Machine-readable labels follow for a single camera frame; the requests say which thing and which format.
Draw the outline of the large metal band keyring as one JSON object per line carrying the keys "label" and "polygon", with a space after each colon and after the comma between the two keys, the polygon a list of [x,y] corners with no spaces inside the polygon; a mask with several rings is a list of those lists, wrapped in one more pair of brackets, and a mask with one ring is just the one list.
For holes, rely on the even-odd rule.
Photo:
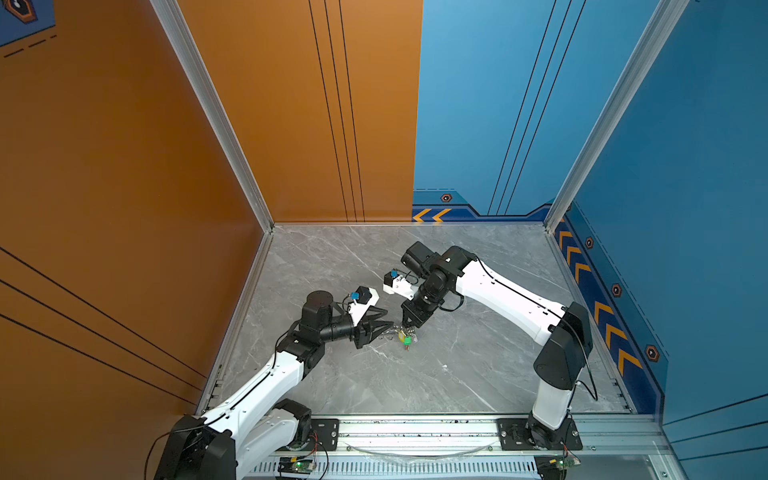
{"label": "large metal band keyring", "polygon": [[[413,338],[413,343],[408,348],[406,348],[400,341],[398,341],[397,335],[399,333],[400,334],[404,334],[405,336],[411,336]],[[418,342],[418,338],[417,338],[417,334],[416,334],[416,328],[414,328],[414,327],[413,328],[403,328],[402,326],[394,326],[392,329],[390,329],[389,331],[384,333],[384,336],[388,340],[397,340],[403,346],[403,348],[406,351],[408,351],[411,346],[413,346],[415,343]]]}

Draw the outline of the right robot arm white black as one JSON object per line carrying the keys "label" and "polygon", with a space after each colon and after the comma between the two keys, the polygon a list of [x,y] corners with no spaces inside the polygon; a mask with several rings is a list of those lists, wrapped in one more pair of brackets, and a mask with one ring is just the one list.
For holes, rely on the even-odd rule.
{"label": "right robot arm white black", "polygon": [[473,299],[520,328],[540,346],[533,363],[539,377],[534,405],[513,432],[499,425],[507,439],[523,441],[533,449],[578,451],[583,448],[571,404],[580,375],[589,369],[593,349],[587,309],[577,302],[568,306],[541,297],[495,272],[479,256],[459,246],[435,252],[417,241],[401,263],[418,281],[395,269],[383,277],[384,291],[404,298],[402,326],[420,328],[433,314],[447,311],[445,297],[459,302]]}

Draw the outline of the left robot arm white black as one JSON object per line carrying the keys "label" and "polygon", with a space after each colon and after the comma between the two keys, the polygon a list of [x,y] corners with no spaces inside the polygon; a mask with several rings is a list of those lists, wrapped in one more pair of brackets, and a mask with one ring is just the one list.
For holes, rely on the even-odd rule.
{"label": "left robot arm white black", "polygon": [[378,300],[378,292],[364,286],[343,302],[324,290],[311,292],[261,370],[218,406],[182,417],[163,435],[158,466],[145,478],[243,479],[275,451],[304,446],[311,411],[287,393],[317,366],[328,343],[349,340],[362,348],[392,327]]}

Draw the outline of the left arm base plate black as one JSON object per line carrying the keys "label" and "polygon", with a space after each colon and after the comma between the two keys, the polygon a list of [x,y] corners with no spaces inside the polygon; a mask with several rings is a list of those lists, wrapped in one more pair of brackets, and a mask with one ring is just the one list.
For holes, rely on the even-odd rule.
{"label": "left arm base plate black", "polygon": [[302,420],[291,441],[278,448],[275,454],[293,451],[309,452],[315,448],[316,443],[319,443],[320,452],[334,452],[338,446],[339,430],[339,418],[313,417],[311,420]]}

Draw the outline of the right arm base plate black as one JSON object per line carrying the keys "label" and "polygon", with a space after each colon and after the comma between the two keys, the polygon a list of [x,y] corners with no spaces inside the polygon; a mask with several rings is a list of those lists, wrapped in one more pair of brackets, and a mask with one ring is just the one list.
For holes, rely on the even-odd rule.
{"label": "right arm base plate black", "polygon": [[503,451],[583,449],[580,433],[570,416],[555,430],[533,418],[500,418],[496,427]]}

